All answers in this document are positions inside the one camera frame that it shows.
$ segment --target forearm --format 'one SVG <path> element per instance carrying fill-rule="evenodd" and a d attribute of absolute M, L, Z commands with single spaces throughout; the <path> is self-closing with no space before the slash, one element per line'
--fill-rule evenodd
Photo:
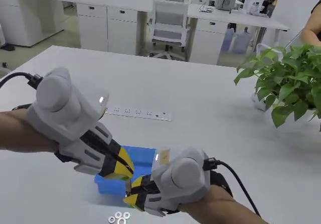
<path fill-rule="evenodd" d="M 184 204 L 182 209 L 200 224 L 267 224 L 218 186 L 211 186 L 206 198 Z"/>
<path fill-rule="evenodd" d="M 317 38 L 316 34 L 309 29 L 304 29 L 302 31 L 301 40 L 303 41 L 303 43 L 306 43 L 306 44 L 311 44 L 314 46 L 321 46 L 321 42 Z"/>
<path fill-rule="evenodd" d="M 16 152 L 55 152 L 57 143 L 34 130 L 25 109 L 0 113 L 0 149 Z"/>

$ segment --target blue box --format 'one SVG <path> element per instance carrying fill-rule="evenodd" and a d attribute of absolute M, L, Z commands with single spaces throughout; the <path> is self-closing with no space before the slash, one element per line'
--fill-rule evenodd
<path fill-rule="evenodd" d="M 134 164 L 134 181 L 141 175 L 149 175 L 154 160 L 156 149 L 141 147 L 122 146 L 128 153 Z M 98 185 L 98 192 L 101 194 L 114 194 L 125 197 L 125 181 L 105 179 L 100 175 L 95 176 L 95 183 Z"/>

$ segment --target metal ring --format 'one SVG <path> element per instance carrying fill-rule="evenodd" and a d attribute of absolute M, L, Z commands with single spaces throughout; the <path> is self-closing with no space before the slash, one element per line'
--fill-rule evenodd
<path fill-rule="evenodd" d="M 109 222 L 110 224 L 114 223 L 115 221 L 116 221 L 116 218 L 115 218 L 114 216 L 110 216 L 110 217 L 108 218 L 108 222 Z"/>
<path fill-rule="evenodd" d="M 123 217 L 119 218 L 117 221 L 117 224 L 126 224 L 126 219 Z"/>
<path fill-rule="evenodd" d="M 124 218 L 129 219 L 130 218 L 130 213 L 128 211 L 124 212 Z"/>
<path fill-rule="evenodd" d="M 116 219 L 121 218 L 121 216 L 122 216 L 122 213 L 121 213 L 120 211 L 118 211 L 118 212 L 115 213 Z"/>

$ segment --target power outlet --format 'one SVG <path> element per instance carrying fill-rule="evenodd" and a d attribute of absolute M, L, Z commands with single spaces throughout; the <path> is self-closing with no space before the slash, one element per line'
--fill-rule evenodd
<path fill-rule="evenodd" d="M 118 115 L 142 119 L 172 121 L 170 114 L 167 111 L 150 111 L 143 109 L 135 109 L 130 107 L 108 106 L 106 107 L 106 114 Z"/>

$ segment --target cable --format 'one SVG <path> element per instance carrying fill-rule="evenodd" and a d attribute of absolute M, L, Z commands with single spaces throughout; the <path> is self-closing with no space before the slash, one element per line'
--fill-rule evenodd
<path fill-rule="evenodd" d="M 256 213 L 259 217 L 261 217 L 261 215 L 260 215 L 259 211 L 257 210 L 254 202 L 252 201 L 252 198 L 250 197 L 249 193 L 247 192 L 245 186 L 243 185 L 240 177 L 236 174 L 236 172 L 232 169 L 232 167 L 229 166 L 228 164 L 226 164 L 225 162 L 220 161 L 220 160 L 217 160 L 217 161 L 215 161 L 215 162 L 216 162 L 217 165 L 223 165 L 223 166 L 225 166 L 229 171 L 231 171 L 231 173 L 234 175 L 235 179 L 237 180 L 237 182 L 238 182 L 239 185 L 241 186 L 241 189 L 243 190 L 244 194 L 246 195 L 247 199 L 249 200 L 249 202 L 250 202 L 251 206 L 253 207 L 255 213 Z"/>
<path fill-rule="evenodd" d="M 213 8 L 205 7 L 205 3 L 203 3 L 200 6 L 199 10 L 200 10 L 200 12 L 205 12 L 205 13 L 212 13 L 213 12 Z"/>
<path fill-rule="evenodd" d="M 34 89 L 37 89 L 39 83 L 42 81 L 42 77 L 35 74 L 34 76 L 32 76 L 29 73 L 26 72 L 14 72 L 8 76 L 6 76 L 2 81 L 0 81 L 0 88 L 2 88 L 2 86 L 8 82 L 10 79 L 14 78 L 14 77 L 18 77 L 18 76 L 23 76 L 26 79 L 28 79 L 28 85 L 31 86 Z"/>
<path fill-rule="evenodd" d="M 5 77 L 1 82 L 0 82 L 0 88 L 2 88 L 2 86 L 8 82 L 10 79 L 14 78 L 14 77 L 18 77 L 18 76 L 24 76 L 26 79 L 31 80 L 32 75 L 26 72 L 15 72 L 12 73 L 10 75 L 8 75 L 7 77 Z"/>

